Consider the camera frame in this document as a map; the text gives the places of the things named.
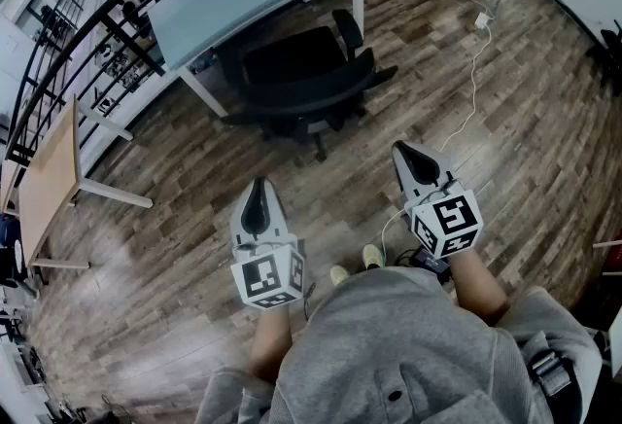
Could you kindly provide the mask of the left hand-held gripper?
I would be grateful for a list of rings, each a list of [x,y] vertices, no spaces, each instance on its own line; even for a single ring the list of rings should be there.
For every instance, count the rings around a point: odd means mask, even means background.
[[[230,269],[245,304],[268,310],[303,298],[305,258],[269,179],[253,180],[237,198],[230,232]]]

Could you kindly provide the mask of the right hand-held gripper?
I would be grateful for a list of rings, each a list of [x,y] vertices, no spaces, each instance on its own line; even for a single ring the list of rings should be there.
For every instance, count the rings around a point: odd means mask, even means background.
[[[410,141],[397,141],[392,157],[401,192],[410,199],[404,204],[410,230],[424,248],[436,260],[444,261],[472,248],[483,229],[483,219],[473,190],[452,180],[449,159]],[[449,180],[441,190],[421,198],[432,186],[441,187]]]

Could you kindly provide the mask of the black office chair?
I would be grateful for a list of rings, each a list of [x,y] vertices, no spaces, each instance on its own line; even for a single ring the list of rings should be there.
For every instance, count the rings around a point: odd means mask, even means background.
[[[312,28],[245,55],[218,49],[225,79],[243,101],[243,109],[222,117],[228,125],[256,125],[264,139],[284,137],[300,144],[312,139],[316,159],[327,154],[321,132],[338,131],[352,117],[366,114],[364,93],[390,81],[397,66],[380,69],[363,34],[345,9],[332,12],[339,31]]]

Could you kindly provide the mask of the person's left forearm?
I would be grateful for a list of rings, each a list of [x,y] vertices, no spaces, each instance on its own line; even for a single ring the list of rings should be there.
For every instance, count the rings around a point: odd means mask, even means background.
[[[250,353],[251,374],[274,384],[281,364],[292,346],[289,307],[285,304],[262,311]]]

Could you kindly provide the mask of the person's right forearm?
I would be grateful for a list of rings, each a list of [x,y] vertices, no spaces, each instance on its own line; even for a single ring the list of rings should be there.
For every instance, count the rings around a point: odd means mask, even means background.
[[[509,298],[473,248],[449,257],[458,304],[488,325],[495,325],[509,308]]]

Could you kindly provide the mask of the black device with screen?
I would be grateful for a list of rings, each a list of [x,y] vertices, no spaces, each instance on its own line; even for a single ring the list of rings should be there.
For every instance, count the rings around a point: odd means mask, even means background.
[[[422,267],[437,275],[441,275],[449,270],[449,264],[445,261],[437,259],[425,248],[417,250],[409,259],[411,265]]]

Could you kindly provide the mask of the person's right pale shoe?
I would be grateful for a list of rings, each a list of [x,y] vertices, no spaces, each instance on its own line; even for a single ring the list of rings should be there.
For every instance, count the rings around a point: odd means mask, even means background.
[[[381,268],[385,266],[382,252],[374,244],[366,244],[363,247],[363,265],[366,269]]]

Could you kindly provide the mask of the grey sweatshirt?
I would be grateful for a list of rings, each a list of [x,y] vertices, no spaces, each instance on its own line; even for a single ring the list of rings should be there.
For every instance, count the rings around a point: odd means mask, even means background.
[[[195,424],[573,424],[601,365],[586,330],[539,287],[490,326],[431,273],[379,268],[327,296],[274,384],[217,371]]]

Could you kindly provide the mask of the red box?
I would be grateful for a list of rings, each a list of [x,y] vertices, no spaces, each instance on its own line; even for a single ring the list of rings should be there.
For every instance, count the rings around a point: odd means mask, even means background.
[[[616,236],[615,241],[618,241],[618,244],[610,247],[604,262],[602,275],[622,276],[622,230]]]

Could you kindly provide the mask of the wooden table with white legs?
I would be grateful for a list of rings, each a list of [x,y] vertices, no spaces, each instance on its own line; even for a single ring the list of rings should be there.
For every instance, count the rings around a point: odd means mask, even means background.
[[[92,111],[76,98],[67,102],[44,137],[43,144],[25,170],[18,187],[21,250],[27,266],[88,269],[88,262],[41,258],[39,253],[52,224],[79,191],[151,208],[147,197],[91,180],[83,174],[79,148],[79,115],[127,141],[133,135],[125,128]]]

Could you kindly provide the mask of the black metal railing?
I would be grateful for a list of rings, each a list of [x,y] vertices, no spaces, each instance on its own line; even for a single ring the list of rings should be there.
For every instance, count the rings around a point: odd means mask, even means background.
[[[92,111],[129,110],[127,97],[169,71],[148,10],[160,0],[106,0],[83,24],[76,0],[60,0],[35,43],[17,92],[4,158],[27,165],[70,96]]]

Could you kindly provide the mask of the black stand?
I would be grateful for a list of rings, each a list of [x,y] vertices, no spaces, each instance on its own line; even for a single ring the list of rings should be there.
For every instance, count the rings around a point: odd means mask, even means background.
[[[613,95],[622,95],[622,25],[614,21],[617,31],[602,29],[604,45],[595,44],[587,53],[602,68],[601,87],[611,82]]]

